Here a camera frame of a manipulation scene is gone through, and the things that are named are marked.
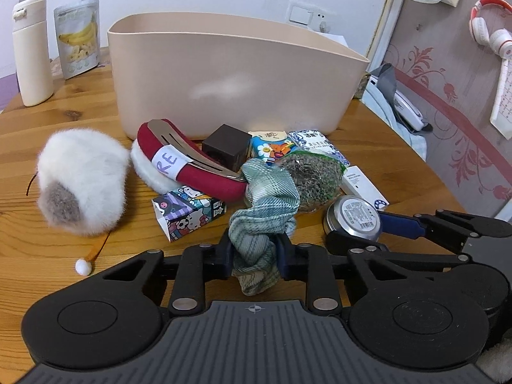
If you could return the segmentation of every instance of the light switch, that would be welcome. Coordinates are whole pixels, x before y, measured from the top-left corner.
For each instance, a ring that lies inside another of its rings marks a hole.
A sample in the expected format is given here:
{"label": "light switch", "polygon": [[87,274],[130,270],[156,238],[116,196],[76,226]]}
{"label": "light switch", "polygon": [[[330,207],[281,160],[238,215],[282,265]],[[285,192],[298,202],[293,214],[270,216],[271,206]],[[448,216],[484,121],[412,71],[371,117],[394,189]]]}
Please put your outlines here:
{"label": "light switch", "polygon": [[308,25],[310,19],[311,11],[308,11],[305,8],[299,7],[297,5],[291,7],[290,21],[294,23]]}

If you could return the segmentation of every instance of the white thermos bottle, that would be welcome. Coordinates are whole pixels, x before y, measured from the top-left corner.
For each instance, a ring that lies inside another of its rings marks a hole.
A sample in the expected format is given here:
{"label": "white thermos bottle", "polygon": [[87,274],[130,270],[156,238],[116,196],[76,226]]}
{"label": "white thermos bottle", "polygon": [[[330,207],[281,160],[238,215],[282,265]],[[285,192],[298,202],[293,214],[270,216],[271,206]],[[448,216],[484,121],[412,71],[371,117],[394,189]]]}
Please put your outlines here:
{"label": "white thermos bottle", "polygon": [[46,0],[25,0],[14,6],[12,40],[21,99],[31,107],[53,94],[48,54]]}

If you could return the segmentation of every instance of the metal tin can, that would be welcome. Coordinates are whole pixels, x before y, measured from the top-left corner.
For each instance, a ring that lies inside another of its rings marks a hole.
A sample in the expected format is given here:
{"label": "metal tin can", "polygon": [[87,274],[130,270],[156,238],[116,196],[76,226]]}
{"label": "metal tin can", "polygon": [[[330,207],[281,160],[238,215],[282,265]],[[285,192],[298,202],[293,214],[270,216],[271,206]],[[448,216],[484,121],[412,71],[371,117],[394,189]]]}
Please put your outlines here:
{"label": "metal tin can", "polygon": [[356,196],[340,196],[324,217],[324,231],[344,231],[353,236],[375,241],[382,232],[380,217],[367,201]]}

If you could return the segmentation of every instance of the dark brown cube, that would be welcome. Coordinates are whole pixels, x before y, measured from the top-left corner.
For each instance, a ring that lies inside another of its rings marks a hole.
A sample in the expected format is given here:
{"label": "dark brown cube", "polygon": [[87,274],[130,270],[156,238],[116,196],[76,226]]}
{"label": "dark brown cube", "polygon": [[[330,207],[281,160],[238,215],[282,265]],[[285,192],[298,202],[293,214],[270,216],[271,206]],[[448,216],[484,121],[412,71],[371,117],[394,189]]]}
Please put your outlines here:
{"label": "dark brown cube", "polygon": [[201,149],[220,165],[238,172],[247,159],[251,135],[222,124],[206,140]]}

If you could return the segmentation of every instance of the white small box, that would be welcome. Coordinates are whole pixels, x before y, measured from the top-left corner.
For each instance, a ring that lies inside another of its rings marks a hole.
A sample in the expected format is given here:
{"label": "white small box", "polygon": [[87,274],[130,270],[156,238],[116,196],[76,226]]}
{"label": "white small box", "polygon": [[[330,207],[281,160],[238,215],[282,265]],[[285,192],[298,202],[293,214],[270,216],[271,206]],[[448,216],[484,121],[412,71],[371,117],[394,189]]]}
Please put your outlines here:
{"label": "white small box", "polygon": [[369,202],[377,210],[389,205],[382,193],[357,166],[350,166],[343,174],[341,188],[347,195],[354,195]]}

